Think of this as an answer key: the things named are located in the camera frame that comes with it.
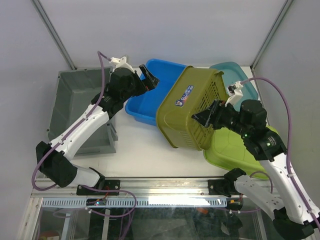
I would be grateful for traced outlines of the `blue plastic tub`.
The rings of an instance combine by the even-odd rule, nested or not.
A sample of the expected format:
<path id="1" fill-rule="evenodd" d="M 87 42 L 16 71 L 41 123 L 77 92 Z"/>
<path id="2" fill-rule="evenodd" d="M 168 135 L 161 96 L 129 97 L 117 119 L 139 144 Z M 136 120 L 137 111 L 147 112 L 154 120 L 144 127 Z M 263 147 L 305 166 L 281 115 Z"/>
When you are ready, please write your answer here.
<path id="1" fill-rule="evenodd" d="M 125 105 L 125 111 L 138 122 L 156 126 L 159 106 L 187 66 L 156 58 L 148 60 L 145 66 L 159 79 L 159 83 L 155 89 L 130 98 Z"/>

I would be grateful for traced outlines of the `olive green slotted basket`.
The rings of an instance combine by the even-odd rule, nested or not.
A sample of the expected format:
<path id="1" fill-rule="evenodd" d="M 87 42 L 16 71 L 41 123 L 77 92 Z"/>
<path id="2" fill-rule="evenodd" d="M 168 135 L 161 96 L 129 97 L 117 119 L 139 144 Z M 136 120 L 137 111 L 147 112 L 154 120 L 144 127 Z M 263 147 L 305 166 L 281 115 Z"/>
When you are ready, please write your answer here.
<path id="1" fill-rule="evenodd" d="M 214 100 L 229 95 L 223 72 L 214 68 L 187 66 L 156 112 L 156 125 L 173 148 L 197 151 L 210 147 L 214 130 L 205 128 L 192 115 L 207 109 Z"/>

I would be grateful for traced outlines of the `lime green plastic tub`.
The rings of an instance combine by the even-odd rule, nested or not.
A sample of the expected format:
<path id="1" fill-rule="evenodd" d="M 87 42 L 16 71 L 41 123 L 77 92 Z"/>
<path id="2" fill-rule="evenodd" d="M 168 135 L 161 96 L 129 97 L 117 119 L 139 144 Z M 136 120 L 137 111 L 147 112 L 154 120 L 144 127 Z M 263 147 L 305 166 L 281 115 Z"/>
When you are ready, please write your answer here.
<path id="1" fill-rule="evenodd" d="M 210 147 L 203 151 L 203 155 L 208 163 L 216 167 L 227 171 L 240 168 L 247 175 L 254 174 L 254 178 L 267 179 L 264 175 L 266 170 L 248 152 L 241 136 L 227 128 L 214 131 Z"/>

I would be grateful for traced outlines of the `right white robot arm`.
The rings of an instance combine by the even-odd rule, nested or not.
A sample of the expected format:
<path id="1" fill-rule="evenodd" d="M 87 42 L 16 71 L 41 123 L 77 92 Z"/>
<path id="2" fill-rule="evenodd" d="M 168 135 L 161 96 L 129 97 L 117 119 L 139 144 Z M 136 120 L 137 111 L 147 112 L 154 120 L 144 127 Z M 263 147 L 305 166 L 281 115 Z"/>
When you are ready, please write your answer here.
<path id="1" fill-rule="evenodd" d="M 227 172 L 218 191 L 227 197 L 236 192 L 245 195 L 272 220 L 285 240 L 302 240 L 320 226 L 320 209 L 313 203 L 287 162 L 289 151 L 281 137 L 267 127 L 267 111 L 258 100 L 245 100 L 240 110 L 222 100 L 214 100 L 207 109 L 192 118 L 203 127 L 227 128 L 240 135 L 245 148 L 266 170 L 279 196 L 254 183 L 240 168 Z"/>

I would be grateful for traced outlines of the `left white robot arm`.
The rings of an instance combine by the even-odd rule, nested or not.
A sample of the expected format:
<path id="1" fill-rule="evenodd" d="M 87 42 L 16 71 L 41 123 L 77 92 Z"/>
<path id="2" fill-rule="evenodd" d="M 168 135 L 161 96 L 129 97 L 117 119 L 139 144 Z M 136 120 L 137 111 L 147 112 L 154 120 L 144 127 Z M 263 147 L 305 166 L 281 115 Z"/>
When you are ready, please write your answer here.
<path id="1" fill-rule="evenodd" d="M 80 147 L 101 126 L 111 120 L 132 98 L 155 89 L 160 82 L 145 65 L 139 69 L 144 75 L 140 79 L 135 70 L 117 67 L 110 74 L 109 82 L 102 83 L 102 90 L 90 102 L 84 113 L 61 135 L 36 146 L 37 166 L 55 186 L 65 188 L 78 185 L 93 194 L 105 191 L 105 176 L 92 167 L 84 168 L 71 161 Z"/>

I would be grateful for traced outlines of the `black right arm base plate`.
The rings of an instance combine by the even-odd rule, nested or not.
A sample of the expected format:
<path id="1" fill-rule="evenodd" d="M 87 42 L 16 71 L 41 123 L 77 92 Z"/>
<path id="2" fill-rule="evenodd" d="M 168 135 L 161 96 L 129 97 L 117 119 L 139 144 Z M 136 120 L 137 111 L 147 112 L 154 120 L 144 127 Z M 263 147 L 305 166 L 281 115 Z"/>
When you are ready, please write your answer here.
<path id="1" fill-rule="evenodd" d="M 207 184 L 208 194 L 211 196 L 223 195 L 231 198 L 233 195 L 240 194 L 238 191 L 236 191 L 234 184 L 226 179 L 209 179 Z"/>

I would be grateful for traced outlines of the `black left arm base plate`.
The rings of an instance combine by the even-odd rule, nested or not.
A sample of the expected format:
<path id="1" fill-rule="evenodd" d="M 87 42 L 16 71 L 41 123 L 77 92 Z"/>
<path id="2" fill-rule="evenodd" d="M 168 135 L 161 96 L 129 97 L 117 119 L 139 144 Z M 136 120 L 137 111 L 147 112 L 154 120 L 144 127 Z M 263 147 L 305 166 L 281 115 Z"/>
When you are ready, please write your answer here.
<path id="1" fill-rule="evenodd" d="M 104 191 L 95 191 L 90 190 L 83 186 L 78 186 L 76 190 L 77 196 L 118 196 L 120 193 L 116 190 L 120 190 L 121 181 L 119 179 L 108 179 L 106 178 L 99 185 L 93 186 L 96 190 L 104 191 L 114 191 L 114 192 L 104 192 Z"/>

